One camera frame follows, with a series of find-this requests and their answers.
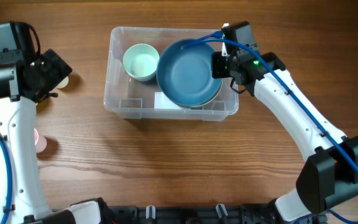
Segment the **pale green cup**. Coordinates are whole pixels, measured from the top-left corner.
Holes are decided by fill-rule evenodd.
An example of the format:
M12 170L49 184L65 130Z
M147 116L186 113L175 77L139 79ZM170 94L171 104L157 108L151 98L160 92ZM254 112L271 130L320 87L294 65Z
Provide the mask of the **pale green cup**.
M57 89L65 88L68 85L69 77L65 77L57 86Z

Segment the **blue bowl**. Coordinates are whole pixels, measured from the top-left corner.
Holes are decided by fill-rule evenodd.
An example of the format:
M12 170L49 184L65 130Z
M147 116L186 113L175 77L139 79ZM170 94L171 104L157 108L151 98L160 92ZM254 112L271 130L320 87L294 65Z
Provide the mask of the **blue bowl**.
M157 82L165 96L175 104L195 105L209 100L222 80L212 77L212 46L202 43L188 49L193 39L182 39L168 46L157 67Z
M178 106L181 106L183 108L190 108L190 109L196 109L196 108L201 108L205 105L207 105L208 103L212 102L213 100L216 99L216 97L220 94L220 89L209 99L209 100L206 100L200 104L195 104L195 105L184 105L184 104L177 104Z

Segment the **pink cup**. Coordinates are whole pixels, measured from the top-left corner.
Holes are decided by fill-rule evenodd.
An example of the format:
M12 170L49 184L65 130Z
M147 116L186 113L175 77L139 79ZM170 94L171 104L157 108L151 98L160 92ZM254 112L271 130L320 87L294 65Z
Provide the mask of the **pink cup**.
M36 129L34 129L34 139L35 139L35 151L36 153L41 153L47 147L46 138L41 135Z

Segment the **mint green small bowl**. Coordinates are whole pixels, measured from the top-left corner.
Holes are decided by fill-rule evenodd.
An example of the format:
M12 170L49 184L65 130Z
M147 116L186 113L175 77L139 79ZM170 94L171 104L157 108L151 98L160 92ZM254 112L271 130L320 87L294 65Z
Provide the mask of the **mint green small bowl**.
M135 44L123 56L123 66L134 79L147 82L154 78L160 60L158 51L148 44Z

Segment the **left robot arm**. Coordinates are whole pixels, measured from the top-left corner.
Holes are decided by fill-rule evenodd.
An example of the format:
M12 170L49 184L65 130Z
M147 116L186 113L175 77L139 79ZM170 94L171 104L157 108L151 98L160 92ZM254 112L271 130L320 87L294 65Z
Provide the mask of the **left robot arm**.
M110 223L101 198L51 212L35 148L36 106L55 96L71 67L53 50L41 52L25 22L0 24L0 223Z

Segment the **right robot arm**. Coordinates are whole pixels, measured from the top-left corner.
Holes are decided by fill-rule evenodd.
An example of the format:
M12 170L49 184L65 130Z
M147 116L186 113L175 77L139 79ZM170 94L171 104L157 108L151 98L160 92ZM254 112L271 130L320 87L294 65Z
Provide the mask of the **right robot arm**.
M212 56L214 78L256 97L281 122L304 160L295 188L266 206L270 223L317 223L318 216L358 196L358 136L331 124L300 91L285 64L260 54L248 22L226 24L206 36L222 43Z

